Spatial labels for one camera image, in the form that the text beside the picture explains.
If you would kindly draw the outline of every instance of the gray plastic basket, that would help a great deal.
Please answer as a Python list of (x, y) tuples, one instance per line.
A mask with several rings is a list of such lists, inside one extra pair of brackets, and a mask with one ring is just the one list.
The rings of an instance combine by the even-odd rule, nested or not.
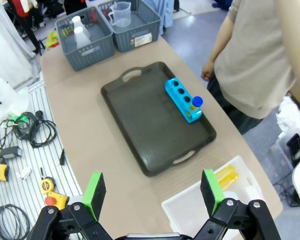
[[(77, 49), (72, 18), (80, 16), (90, 32), (91, 44)], [(74, 12), (55, 23), (62, 52), (75, 71), (110, 58), (115, 54), (113, 31), (110, 24), (96, 7)]]
[(115, 2), (131, 2), (131, 24), (127, 27), (111, 26), (113, 40), (122, 53), (158, 40), (161, 17), (143, 0), (116, 0), (100, 4), (98, 7), (108, 21), (110, 6)]

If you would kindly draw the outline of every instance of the label on basket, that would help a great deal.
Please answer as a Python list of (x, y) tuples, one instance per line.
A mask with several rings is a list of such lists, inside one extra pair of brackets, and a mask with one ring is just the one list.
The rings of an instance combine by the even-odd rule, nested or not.
[(152, 42), (152, 33), (147, 33), (142, 36), (138, 36), (134, 39), (134, 46), (139, 47), (144, 44), (148, 44)]

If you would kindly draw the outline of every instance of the green gripper pad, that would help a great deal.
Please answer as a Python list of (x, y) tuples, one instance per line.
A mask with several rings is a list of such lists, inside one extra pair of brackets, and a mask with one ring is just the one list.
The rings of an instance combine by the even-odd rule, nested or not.
[(102, 172), (93, 173), (82, 198), (82, 203), (90, 209), (92, 216), (98, 221), (106, 195), (106, 185)]
[(218, 209), (220, 203), (225, 199), (225, 195), (212, 169), (203, 170), (200, 190), (208, 214), (211, 217)]

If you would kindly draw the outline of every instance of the measuring cup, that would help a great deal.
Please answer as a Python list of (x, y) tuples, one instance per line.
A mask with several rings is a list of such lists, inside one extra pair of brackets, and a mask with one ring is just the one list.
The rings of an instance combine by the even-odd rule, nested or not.
[(110, 24), (120, 28), (125, 28), (131, 24), (131, 2), (120, 1), (114, 3), (108, 13)]

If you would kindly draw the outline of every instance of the red button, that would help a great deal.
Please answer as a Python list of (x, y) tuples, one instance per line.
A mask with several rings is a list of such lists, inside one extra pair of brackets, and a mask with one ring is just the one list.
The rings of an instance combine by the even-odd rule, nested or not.
[(47, 204), (48, 206), (54, 206), (57, 204), (57, 199), (52, 196), (47, 196), (45, 198), (45, 204)]

